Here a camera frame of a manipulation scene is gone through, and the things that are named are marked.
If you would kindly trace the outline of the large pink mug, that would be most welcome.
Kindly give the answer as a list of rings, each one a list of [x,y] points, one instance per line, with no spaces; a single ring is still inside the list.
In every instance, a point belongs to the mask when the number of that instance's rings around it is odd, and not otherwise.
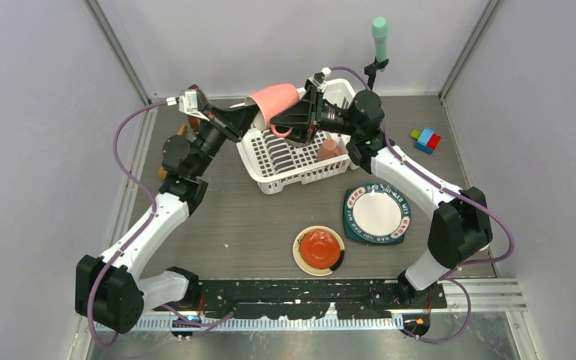
[[[270,130],[276,137],[286,138],[292,132],[290,129],[280,132],[270,123],[270,120],[283,111],[297,104],[300,100],[297,88],[289,83],[277,84],[259,90],[244,100],[246,106],[257,105],[258,110],[252,126],[259,131]]]

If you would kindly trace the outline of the small pink cup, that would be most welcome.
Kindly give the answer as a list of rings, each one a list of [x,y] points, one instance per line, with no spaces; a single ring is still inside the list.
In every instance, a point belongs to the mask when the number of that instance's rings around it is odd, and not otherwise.
[[[319,162],[327,161],[329,159],[341,156],[342,154],[343,152],[341,151],[341,147],[339,146],[339,143],[336,140],[325,139],[318,149],[316,159]]]

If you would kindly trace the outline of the white plastic dish rack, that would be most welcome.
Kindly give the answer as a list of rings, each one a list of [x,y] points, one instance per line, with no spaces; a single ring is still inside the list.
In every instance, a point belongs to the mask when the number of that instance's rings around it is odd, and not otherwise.
[[[334,140],[341,153],[332,159],[318,161],[320,146],[327,139]],[[345,149],[349,141],[347,135],[321,131],[311,144],[295,147],[269,129],[251,127],[236,147],[249,176],[264,194],[272,195],[281,192],[286,185],[296,182],[306,185],[357,169]]]

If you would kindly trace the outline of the black patterned ceramic bowl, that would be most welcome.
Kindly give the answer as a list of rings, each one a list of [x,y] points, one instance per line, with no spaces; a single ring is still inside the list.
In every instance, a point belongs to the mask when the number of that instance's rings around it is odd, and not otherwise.
[[[302,148],[305,146],[309,146],[311,144],[311,141],[309,140],[302,140],[302,139],[291,139],[291,138],[286,138],[285,139],[286,143],[289,144],[290,146],[294,146],[296,148]]]

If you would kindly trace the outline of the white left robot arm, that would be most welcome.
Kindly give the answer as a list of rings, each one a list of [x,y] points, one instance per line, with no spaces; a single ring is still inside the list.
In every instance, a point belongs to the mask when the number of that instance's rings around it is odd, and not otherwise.
[[[226,141],[237,143],[259,113],[256,105],[201,106],[205,116],[194,139],[173,135],[162,146],[166,178],[145,214],[100,256],[76,265],[75,310],[90,327],[125,334],[144,311],[174,303],[183,311],[200,300],[198,277],[179,267],[142,279],[146,263],[167,237],[199,207],[208,189],[201,176]]]

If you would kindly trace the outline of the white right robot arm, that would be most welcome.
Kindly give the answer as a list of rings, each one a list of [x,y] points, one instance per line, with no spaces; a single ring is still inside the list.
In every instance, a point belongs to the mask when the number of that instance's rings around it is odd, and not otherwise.
[[[402,191],[430,217],[427,250],[397,279],[398,298],[408,308],[417,308],[428,298],[428,287],[491,243],[484,193],[442,180],[395,145],[385,134],[386,113],[376,92],[358,91],[342,108],[316,85],[299,94],[294,85],[281,84],[261,109],[265,126],[293,144],[304,145],[319,131],[348,135],[350,160]]]

